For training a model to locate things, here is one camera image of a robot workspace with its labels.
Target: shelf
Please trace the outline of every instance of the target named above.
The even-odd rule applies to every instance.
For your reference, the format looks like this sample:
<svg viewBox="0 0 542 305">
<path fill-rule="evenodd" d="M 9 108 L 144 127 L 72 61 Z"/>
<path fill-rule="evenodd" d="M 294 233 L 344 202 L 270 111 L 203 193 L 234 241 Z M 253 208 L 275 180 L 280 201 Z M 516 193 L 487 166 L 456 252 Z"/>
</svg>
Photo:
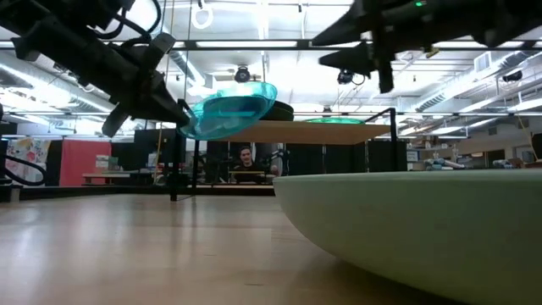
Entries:
<svg viewBox="0 0 542 305">
<path fill-rule="evenodd" d="M 219 141 L 353 145 L 389 132 L 388 125 L 260 121 Z"/>
</svg>

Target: white bowl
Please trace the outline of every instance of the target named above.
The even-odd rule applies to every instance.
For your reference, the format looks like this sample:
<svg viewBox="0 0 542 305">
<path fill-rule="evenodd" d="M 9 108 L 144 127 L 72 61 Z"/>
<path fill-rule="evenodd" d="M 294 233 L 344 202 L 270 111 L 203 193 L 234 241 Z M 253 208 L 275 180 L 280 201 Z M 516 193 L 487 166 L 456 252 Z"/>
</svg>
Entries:
<svg viewBox="0 0 542 305">
<path fill-rule="evenodd" d="M 274 180 L 325 251 L 476 304 L 542 304 L 542 170 L 308 175 Z"/>
</svg>

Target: red wall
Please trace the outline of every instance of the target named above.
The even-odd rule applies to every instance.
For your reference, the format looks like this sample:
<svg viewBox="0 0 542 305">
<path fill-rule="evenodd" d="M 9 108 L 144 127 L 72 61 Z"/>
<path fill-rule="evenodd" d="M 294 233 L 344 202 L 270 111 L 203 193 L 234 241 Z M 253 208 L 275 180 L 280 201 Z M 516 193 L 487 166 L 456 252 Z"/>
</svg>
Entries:
<svg viewBox="0 0 542 305">
<path fill-rule="evenodd" d="M 60 165 L 60 186 L 81 186 L 83 174 L 95 172 L 96 156 L 111 156 L 111 143 L 103 141 L 64 140 Z M 93 179 L 92 183 L 103 183 Z"/>
</svg>

